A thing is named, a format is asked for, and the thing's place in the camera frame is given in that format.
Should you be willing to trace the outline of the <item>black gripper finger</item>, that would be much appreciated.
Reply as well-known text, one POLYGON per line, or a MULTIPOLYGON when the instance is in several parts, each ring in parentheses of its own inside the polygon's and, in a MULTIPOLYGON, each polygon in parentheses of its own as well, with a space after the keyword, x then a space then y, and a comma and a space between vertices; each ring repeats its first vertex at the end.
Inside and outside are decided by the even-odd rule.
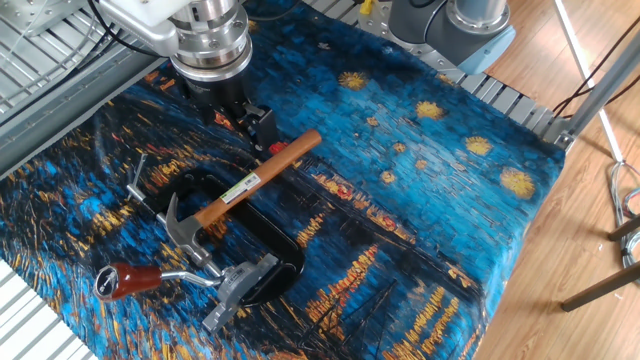
POLYGON ((205 126, 210 126, 215 122, 217 111, 214 104, 206 102, 197 102, 195 108, 199 113, 200 119, 205 126))
POLYGON ((246 112, 246 129, 251 143, 257 151, 267 151, 278 142, 278 129, 273 110, 266 105, 243 105, 246 112))

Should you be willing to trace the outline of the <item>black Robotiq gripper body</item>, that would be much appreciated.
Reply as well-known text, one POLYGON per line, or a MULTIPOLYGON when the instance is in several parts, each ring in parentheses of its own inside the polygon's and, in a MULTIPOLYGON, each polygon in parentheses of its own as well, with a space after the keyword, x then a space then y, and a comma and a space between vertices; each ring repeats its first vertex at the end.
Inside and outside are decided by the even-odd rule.
POLYGON ((214 104, 217 115, 222 115, 229 121, 236 121, 245 116, 243 105, 249 102, 247 70, 214 82, 196 81, 184 75, 181 77, 184 82, 184 95, 194 107, 197 102, 214 104))

